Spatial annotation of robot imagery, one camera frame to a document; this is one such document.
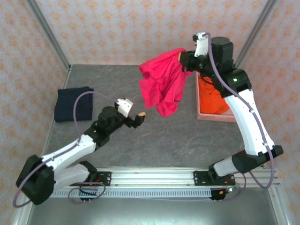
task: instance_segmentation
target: gray mat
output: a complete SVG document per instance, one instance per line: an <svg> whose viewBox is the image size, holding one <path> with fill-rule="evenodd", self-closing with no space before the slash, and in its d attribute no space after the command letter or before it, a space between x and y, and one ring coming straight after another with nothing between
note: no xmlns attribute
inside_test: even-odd
<svg viewBox="0 0 300 225"><path fill-rule="evenodd" d="M83 157L94 166L197 166L207 167L238 151L242 144L236 123L201 121L196 117L195 78L189 76L178 111L162 118L155 108L145 109L137 66L74 65L67 88L89 86L109 97L134 101L131 115L146 111L145 122L137 129L123 126L110 141ZM113 101L94 97L93 119ZM82 131L92 121L79 122ZM73 122L56 123L47 153L77 138Z"/></svg>

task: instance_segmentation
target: red cloth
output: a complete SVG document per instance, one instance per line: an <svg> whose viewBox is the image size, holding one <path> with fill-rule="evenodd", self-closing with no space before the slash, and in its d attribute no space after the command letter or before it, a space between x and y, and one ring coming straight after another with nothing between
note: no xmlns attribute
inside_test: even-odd
<svg viewBox="0 0 300 225"><path fill-rule="evenodd" d="M174 49L139 65L145 78L139 82L145 106L156 106L162 117L177 111L187 75L192 74L182 72L182 65L178 61L179 53L184 51L184 48Z"/></svg>

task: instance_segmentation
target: orange garment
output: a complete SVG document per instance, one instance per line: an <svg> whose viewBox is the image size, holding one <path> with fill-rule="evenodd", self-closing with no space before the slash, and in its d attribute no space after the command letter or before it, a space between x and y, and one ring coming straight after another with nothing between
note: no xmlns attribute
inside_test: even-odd
<svg viewBox="0 0 300 225"><path fill-rule="evenodd" d="M221 97L220 92L209 83L204 82L198 75L199 83L199 100L200 100L200 113L204 114L222 114L229 109L225 100Z"/></svg>

